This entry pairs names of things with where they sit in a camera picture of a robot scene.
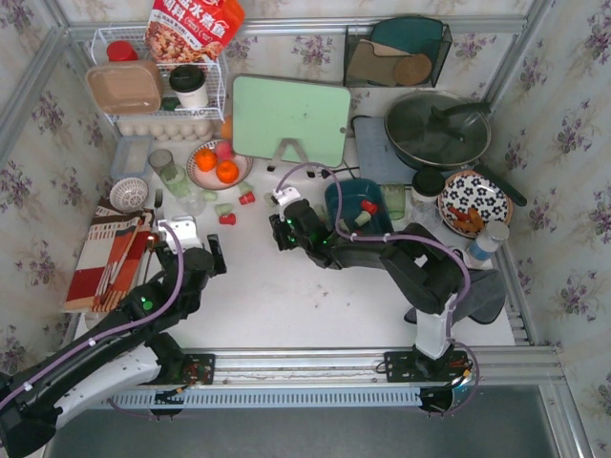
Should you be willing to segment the teal plastic storage basket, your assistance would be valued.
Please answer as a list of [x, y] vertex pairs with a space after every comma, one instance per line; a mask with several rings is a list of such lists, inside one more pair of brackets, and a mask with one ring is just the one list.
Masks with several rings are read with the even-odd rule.
[[[393, 227], [383, 193], [380, 187], [367, 178], [347, 179], [340, 182], [342, 191], [342, 211], [340, 219], [346, 225], [346, 232], [355, 232], [359, 236], [383, 236], [392, 233]], [[368, 200], [378, 205], [378, 211], [371, 221], [358, 227], [354, 220], [364, 211], [361, 201]]]

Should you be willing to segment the grey fluffy cloth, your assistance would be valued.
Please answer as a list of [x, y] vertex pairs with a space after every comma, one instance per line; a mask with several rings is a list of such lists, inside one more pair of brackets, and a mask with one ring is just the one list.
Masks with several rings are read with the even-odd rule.
[[[469, 270], [470, 287], [465, 297], [453, 309], [452, 324], [471, 318], [479, 324], [493, 323], [499, 315], [506, 297], [506, 287], [499, 271]], [[416, 324], [417, 313], [440, 317], [464, 289], [464, 276], [457, 270], [449, 273], [432, 272], [424, 280], [403, 279], [396, 283], [411, 304], [404, 316], [407, 323]]]

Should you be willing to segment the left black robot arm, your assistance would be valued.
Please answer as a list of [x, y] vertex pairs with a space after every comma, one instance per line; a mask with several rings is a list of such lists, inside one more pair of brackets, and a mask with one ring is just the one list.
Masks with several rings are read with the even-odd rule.
[[1, 445], [27, 457], [89, 405], [130, 386], [168, 383], [184, 356], [168, 328], [200, 308], [208, 281], [225, 273], [217, 235], [173, 254], [161, 243], [161, 271], [132, 289], [88, 332], [43, 361], [1, 376]]

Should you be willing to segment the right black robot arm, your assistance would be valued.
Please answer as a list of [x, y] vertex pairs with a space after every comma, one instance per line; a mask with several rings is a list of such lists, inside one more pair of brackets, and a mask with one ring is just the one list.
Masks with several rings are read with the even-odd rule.
[[416, 310], [415, 351], [431, 361], [450, 352], [453, 312], [467, 296], [471, 277], [465, 262], [424, 226], [412, 223], [383, 236], [348, 235], [328, 229], [305, 199], [283, 206], [269, 222], [281, 251], [301, 248], [321, 268], [386, 271]]

